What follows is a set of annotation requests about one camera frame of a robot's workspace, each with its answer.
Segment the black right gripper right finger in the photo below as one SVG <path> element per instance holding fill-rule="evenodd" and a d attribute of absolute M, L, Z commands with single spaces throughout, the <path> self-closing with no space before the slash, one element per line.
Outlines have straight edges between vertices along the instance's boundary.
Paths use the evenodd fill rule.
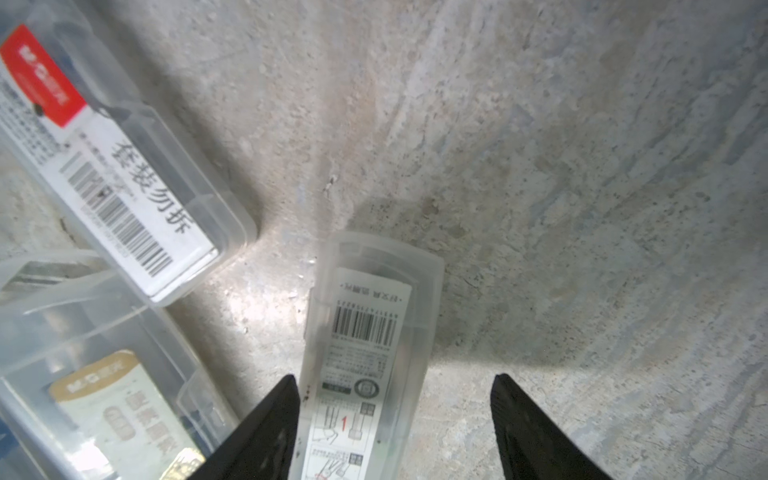
<path fill-rule="evenodd" d="M 495 377 L 490 408 L 506 479 L 607 479 L 507 374 Z"/>

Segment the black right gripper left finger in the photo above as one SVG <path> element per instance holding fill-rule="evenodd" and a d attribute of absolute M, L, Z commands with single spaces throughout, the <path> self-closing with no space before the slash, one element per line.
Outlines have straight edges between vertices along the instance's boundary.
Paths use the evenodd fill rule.
<path fill-rule="evenodd" d="M 286 375 L 190 479 L 286 479 L 295 448 L 299 410 L 296 379 Z"/>

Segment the clear case barcode label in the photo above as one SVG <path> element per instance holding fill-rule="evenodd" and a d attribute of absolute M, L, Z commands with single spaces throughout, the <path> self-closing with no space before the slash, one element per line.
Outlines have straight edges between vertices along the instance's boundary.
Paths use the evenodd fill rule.
<path fill-rule="evenodd" d="M 445 262 L 339 231 L 309 294 L 292 479 L 394 479 L 432 353 Z"/>

